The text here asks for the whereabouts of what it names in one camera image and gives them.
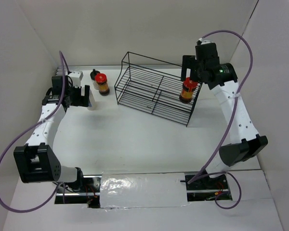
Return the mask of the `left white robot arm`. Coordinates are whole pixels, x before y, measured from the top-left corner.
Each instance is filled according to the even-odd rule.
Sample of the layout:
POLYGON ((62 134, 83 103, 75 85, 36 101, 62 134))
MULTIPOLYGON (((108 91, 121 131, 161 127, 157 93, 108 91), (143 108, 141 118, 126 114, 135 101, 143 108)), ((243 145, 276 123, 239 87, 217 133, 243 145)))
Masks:
POLYGON ((13 152, 23 183, 63 182, 75 192, 85 188, 79 167, 63 166, 53 152, 58 127, 71 106, 90 106, 90 87, 82 87, 81 71, 68 72, 65 77, 52 77, 52 87, 42 100, 38 125, 24 146, 13 152))

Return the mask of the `black-cap shaker bottle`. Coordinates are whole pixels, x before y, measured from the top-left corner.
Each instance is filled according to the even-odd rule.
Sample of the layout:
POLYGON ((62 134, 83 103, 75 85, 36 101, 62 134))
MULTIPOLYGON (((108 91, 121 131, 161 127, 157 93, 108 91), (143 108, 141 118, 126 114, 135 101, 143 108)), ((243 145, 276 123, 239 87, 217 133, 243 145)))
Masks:
POLYGON ((99 90, 99 85, 97 84, 95 77, 100 73, 100 71, 93 69, 90 73, 90 78, 92 80, 92 84, 95 90, 99 90))

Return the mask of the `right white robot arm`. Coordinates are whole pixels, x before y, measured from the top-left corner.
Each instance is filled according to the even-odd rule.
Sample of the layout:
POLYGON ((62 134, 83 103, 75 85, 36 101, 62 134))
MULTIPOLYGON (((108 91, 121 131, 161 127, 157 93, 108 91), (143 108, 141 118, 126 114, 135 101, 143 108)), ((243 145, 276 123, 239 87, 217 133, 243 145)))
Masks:
POLYGON ((252 123, 239 92, 234 67, 230 63, 220 63, 215 43, 200 39, 196 54, 183 56, 181 79, 186 79, 188 69, 192 81, 208 85, 227 122, 225 134, 212 156, 188 181, 191 184, 201 179, 201 185, 210 189, 216 185, 217 177, 255 157, 268 144, 268 139, 261 136, 252 123))

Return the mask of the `red-lid sauce jar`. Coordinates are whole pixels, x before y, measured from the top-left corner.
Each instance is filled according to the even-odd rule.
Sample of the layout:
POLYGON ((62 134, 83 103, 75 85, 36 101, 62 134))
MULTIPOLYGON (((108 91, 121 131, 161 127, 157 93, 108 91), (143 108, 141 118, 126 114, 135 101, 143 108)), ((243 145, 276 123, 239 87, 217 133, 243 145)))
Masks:
POLYGON ((192 101, 193 94, 194 94, 194 91, 196 90, 197 86, 198 86, 197 82, 195 82, 195 81, 191 80, 189 77, 187 77, 183 81, 182 91, 181 91, 181 94, 179 96, 180 101, 183 103, 190 103, 192 101))
POLYGON ((110 89, 108 86, 108 81, 107 81, 107 76, 104 73, 99 73, 96 77, 95 80, 97 84, 99 85, 99 93, 102 96, 106 96, 110 93, 110 89))

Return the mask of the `white bottle silver cap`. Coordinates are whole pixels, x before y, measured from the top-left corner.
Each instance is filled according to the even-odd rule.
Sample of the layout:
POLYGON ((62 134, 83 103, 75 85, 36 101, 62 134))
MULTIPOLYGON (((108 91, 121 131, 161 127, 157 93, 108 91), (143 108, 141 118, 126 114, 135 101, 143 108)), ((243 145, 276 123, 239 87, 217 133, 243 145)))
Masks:
POLYGON ((93 96, 92 92, 90 92, 89 93, 89 104, 88 104, 87 109, 93 111, 96 109, 96 106, 97 106, 97 104, 96 104, 96 101, 94 99, 94 96, 93 96))

